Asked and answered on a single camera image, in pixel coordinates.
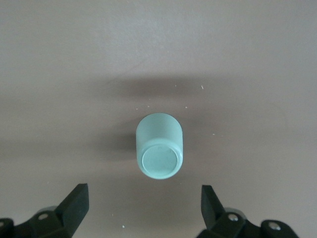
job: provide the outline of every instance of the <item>cylinder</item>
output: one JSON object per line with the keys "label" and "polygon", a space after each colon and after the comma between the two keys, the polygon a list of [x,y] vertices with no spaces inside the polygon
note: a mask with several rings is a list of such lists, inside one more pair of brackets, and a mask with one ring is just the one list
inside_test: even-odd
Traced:
{"label": "cylinder", "polygon": [[171,115],[154,113],[143,118],[136,130],[137,161],[153,179],[175,175],[183,163],[183,132]]}

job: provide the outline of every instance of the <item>screw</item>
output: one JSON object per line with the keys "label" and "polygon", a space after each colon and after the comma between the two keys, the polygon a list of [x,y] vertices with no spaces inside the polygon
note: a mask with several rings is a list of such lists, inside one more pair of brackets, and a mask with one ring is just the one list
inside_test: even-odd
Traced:
{"label": "screw", "polygon": [[239,220],[239,218],[235,214],[229,214],[228,218],[232,220],[233,222],[237,222]]}
{"label": "screw", "polygon": [[41,214],[41,215],[38,217],[38,219],[39,219],[39,220],[43,220],[43,219],[45,219],[45,218],[47,218],[47,217],[48,217],[48,214],[43,213],[43,214]]}
{"label": "screw", "polygon": [[275,231],[280,231],[281,230],[281,227],[275,223],[275,222],[269,222],[268,223],[268,226],[272,229],[272,230],[275,230]]}

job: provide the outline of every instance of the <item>light green cylinder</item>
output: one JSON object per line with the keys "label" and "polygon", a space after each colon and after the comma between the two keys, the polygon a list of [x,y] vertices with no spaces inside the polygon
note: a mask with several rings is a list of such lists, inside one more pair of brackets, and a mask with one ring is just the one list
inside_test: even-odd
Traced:
{"label": "light green cylinder", "polygon": [[137,160],[153,179],[175,175],[183,163],[183,132],[179,122],[165,113],[143,118],[136,131]]}

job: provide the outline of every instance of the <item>black plastic part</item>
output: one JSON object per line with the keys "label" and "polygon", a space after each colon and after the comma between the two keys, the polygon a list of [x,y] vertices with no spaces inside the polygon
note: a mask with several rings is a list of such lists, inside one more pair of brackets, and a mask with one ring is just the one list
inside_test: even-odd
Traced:
{"label": "black plastic part", "polygon": [[221,202],[210,185],[202,186],[201,210],[207,230],[211,230],[216,221],[225,213]]}
{"label": "black plastic part", "polygon": [[[238,218],[237,221],[229,219],[229,215],[234,214]],[[217,223],[212,228],[212,233],[220,235],[226,238],[237,238],[240,234],[245,220],[237,213],[223,213],[222,216],[217,220]]]}
{"label": "black plastic part", "polygon": [[72,237],[89,209],[88,185],[79,184],[55,209],[56,215]]}
{"label": "black plastic part", "polygon": [[[280,230],[273,230],[269,227],[269,223],[276,223],[279,225]],[[275,220],[265,220],[261,223],[261,232],[267,238],[299,238],[295,232],[285,223]]]}
{"label": "black plastic part", "polygon": [[8,235],[8,233],[14,227],[13,220],[9,218],[2,218],[0,219],[0,237]]}
{"label": "black plastic part", "polygon": [[41,211],[18,226],[0,219],[0,238],[71,238],[88,209],[88,185],[79,184],[54,211]]}
{"label": "black plastic part", "polygon": [[[263,221],[261,227],[255,226],[235,212],[226,212],[210,185],[202,186],[201,209],[206,230],[197,238],[299,238],[285,223],[275,220]],[[232,221],[229,214],[237,219]],[[270,222],[279,225],[278,230],[269,226]]]}

